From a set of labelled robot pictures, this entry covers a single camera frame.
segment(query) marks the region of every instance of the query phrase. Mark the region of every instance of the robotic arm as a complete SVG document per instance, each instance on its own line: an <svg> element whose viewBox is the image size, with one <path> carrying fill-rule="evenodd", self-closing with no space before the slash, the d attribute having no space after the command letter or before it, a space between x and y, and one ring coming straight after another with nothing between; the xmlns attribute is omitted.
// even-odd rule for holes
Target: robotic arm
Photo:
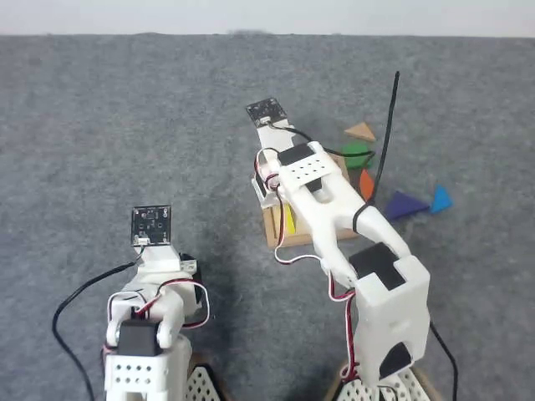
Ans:
<svg viewBox="0 0 535 401"><path fill-rule="evenodd" d="M171 245L170 206L135 208L132 244L143 263L108 301L106 399L185 400L191 345L180 330L200 327L209 318L206 288L194 280L196 261ZM185 324L201 307L203 292L206 318Z"/></svg>
<svg viewBox="0 0 535 401"><path fill-rule="evenodd" d="M293 127L276 99L251 104L247 112L262 144L252 179L260 204L276 205L279 196L286 201L308 226L325 274L354 288L357 374L374 387L424 355L429 272L375 207L358 213L364 200L318 142L294 144ZM347 259L337 244L340 228L375 245Z"/></svg>

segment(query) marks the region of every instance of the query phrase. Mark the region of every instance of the circuit board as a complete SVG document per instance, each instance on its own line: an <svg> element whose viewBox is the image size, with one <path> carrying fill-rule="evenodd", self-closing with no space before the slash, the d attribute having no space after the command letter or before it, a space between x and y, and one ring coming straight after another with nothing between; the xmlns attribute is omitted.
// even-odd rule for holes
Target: circuit board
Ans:
<svg viewBox="0 0 535 401"><path fill-rule="evenodd" d="M138 206L132 209L132 246L171 244L171 205Z"/></svg>
<svg viewBox="0 0 535 401"><path fill-rule="evenodd" d="M249 104L245 110L251 117L257 128L276 123L282 119L287 119L286 112L275 98L261 100L257 103Z"/></svg>

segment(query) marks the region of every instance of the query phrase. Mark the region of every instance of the blue triangle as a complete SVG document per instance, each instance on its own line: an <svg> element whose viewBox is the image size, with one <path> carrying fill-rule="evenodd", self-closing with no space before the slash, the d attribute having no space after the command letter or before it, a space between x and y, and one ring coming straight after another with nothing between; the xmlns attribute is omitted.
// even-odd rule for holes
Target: blue triangle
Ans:
<svg viewBox="0 0 535 401"><path fill-rule="evenodd" d="M453 202L451 201L446 188L441 185L437 185L435 190L435 199L433 200L433 205L431 205L431 213L438 213L439 211L443 211L452 205Z"/></svg>
<svg viewBox="0 0 535 401"><path fill-rule="evenodd" d="M397 190L386 206L385 215L386 219L391 221L427 209L429 209L429 205L426 203Z"/></svg>

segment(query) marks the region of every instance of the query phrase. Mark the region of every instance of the orange triangle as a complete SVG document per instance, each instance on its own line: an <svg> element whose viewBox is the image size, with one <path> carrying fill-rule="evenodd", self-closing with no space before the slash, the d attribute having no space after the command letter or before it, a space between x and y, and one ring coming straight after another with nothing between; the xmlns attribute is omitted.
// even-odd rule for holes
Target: orange triangle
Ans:
<svg viewBox="0 0 535 401"><path fill-rule="evenodd" d="M371 132L371 129L369 129L369 126L366 123L360 123L351 128L347 128L345 133L355 138L359 138L360 140L368 140L369 142L375 141L375 135Z"/></svg>
<svg viewBox="0 0 535 401"><path fill-rule="evenodd" d="M360 173L359 188L360 194L367 201L374 191L374 179L369 176L368 171L365 169L362 169L362 173Z"/></svg>

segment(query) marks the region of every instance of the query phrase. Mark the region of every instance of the cable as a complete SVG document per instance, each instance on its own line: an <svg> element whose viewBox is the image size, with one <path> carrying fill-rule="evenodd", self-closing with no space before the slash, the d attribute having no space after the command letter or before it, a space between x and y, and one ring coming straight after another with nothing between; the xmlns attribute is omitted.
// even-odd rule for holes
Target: cable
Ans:
<svg viewBox="0 0 535 401"><path fill-rule="evenodd" d="M379 188L379 182L383 174L383 168L385 167L386 151L388 150L388 143L390 141L390 133L392 132L392 119L394 118L395 100L398 94L398 83L400 81L400 72L396 71L394 76L394 86L392 88L392 96L390 98L390 107L388 109L388 119L386 121L385 140L383 142L383 150L381 151L381 157L379 161L379 167L377 168L377 176L375 177L374 189L372 190L369 199L355 212L353 215L353 231L357 232L357 220L360 214L366 210L370 205L375 202L375 196L377 195L377 188Z"/></svg>
<svg viewBox="0 0 535 401"><path fill-rule="evenodd" d="M284 217L283 199L278 193L278 185L276 187L273 187L273 190L275 191L275 195L277 196L278 204L280 206L280 214L281 214L279 225L278 225L278 243L277 243L277 246L275 246L275 250L273 252L273 255L275 256L275 260L278 261L281 265L291 265L292 263L295 263L296 261L302 261L302 259L315 259L321 262L321 257L319 257L318 255L312 255L312 254L300 255L300 256L293 257L292 259L282 259L281 257L279 257L278 250L283 246L283 243L284 243L286 223L285 223L285 217Z"/></svg>
<svg viewBox="0 0 535 401"><path fill-rule="evenodd" d="M78 357L73 353L73 351L70 349L70 347L67 345L67 343L63 340L61 335L58 332L58 320L59 315L61 312L78 296L80 295L85 289L91 287L96 282L99 282L101 280L104 280L105 278L109 276L113 276L114 274L123 272L124 270L128 269L129 267L134 266L137 261L141 258L141 255L143 254L143 251L145 248L141 248L140 254L133 260L128 263L125 263L124 265L117 266L111 270L108 270L107 272L104 272L97 277L92 278L91 280L88 280L84 284L82 284L80 287L76 289L72 294L70 294L63 302L61 302L58 306L58 309L56 309L56 312L53 315L52 318L52 334L55 337L56 341L58 341L59 346L67 353L67 355L70 356L70 358L73 360L74 364L76 365L76 368L79 370L80 374L82 375L82 379L84 380L85 388L87 390L88 397L91 401L94 401L94 392L93 387L91 386L91 381L89 380L89 375L85 371L84 365L79 361Z"/></svg>
<svg viewBox="0 0 535 401"><path fill-rule="evenodd" d="M301 255L296 256L289 260L281 259L278 256L278 250L284 243L284 232L285 232L285 219L284 219L284 204L283 200L278 193L278 186L275 187L269 187L272 188L275 191L275 195L277 196L279 207L280 207L280 222L279 222L279 232L278 232L278 244L275 247L274 256L275 259L283 264L283 265L291 265L292 263L296 261L300 261L302 259L316 259L321 262L321 258L317 255ZM346 302L345 303L345 337L346 337L346 348L348 353L348 364L342 367L340 370L340 377L344 381L350 381L357 377L355 368L358 366L358 364L355 362L354 357L354 336L353 336L353 323L352 323L352 317L351 317L351 302L353 301L355 292L354 290L349 290L344 295L337 296L334 295L334 280L333 275L331 271L328 273L329 275L329 298L333 300L334 302Z"/></svg>
<svg viewBox="0 0 535 401"><path fill-rule="evenodd" d="M158 289L156 290L155 297L152 298L150 301L148 301L143 307L135 311L135 314L140 316L143 313L148 312L154 306L154 304L161 298L162 296L161 289L163 287L168 286L170 284L177 284L181 282L187 282L187 283L193 284L193 286L196 286L202 289L202 291L204 291L205 299L206 299L206 317L200 322L185 323L183 327L184 328L198 328L198 327L204 326L208 322L208 320L210 320L210 299L208 298L208 290L202 284L190 278L173 278L171 280L167 280L166 282L162 282L160 286L158 287Z"/></svg>
<svg viewBox="0 0 535 401"><path fill-rule="evenodd" d="M436 340L441 345L447 357L450 359L451 366L453 367L453 390L451 399L453 401L457 401L457 389L459 386L459 369L457 367L457 362L453 354L450 352L450 349L447 347L446 343L444 343L444 340L442 339L441 335L438 333L438 330L436 330L435 324L432 320L430 321L430 328L433 334L435 334Z"/></svg>
<svg viewBox="0 0 535 401"><path fill-rule="evenodd" d="M264 153L266 150L271 150L275 153L277 153L277 155L280 153L278 150L276 150L275 148L271 148L271 147L267 147L267 148L261 148L258 152L257 152L257 155L255 156L254 158L254 172L257 174L257 175L260 175L260 171L258 170L258 166L260 165L259 164L259 161L258 161L258 158L260 157L260 155L262 153Z"/></svg>
<svg viewBox="0 0 535 401"><path fill-rule="evenodd" d="M279 130L282 130L282 131L291 132L292 134L300 135L303 138L305 138L308 142L313 142L314 141L309 135L305 134L303 131L301 131L299 129L295 129L295 128L292 128L292 127L277 127L272 122L268 122L267 124L273 129L279 129ZM332 150L330 148L325 148L325 147L324 147L324 150L327 153L330 153L332 155L337 155L337 156L342 156L342 157L369 156L369 159L371 159L375 155L375 152L373 150L366 150L365 152L360 152L360 153L341 153L341 152L338 152L337 150Z"/></svg>
<svg viewBox="0 0 535 401"><path fill-rule="evenodd" d="M379 160L379 167L377 168L377 175L375 176L374 190L369 198L372 202L375 200L377 194L377 188L379 188L379 181L383 174L383 167L386 161L386 151L388 150L388 143L390 141L390 133L392 132L392 119L394 118L395 100L398 96L398 83L400 82L400 72L396 71L394 76L394 87L392 88L392 96L390 98L390 107L388 108L388 119L386 120L385 140L383 142L383 150L381 152L381 158Z"/></svg>

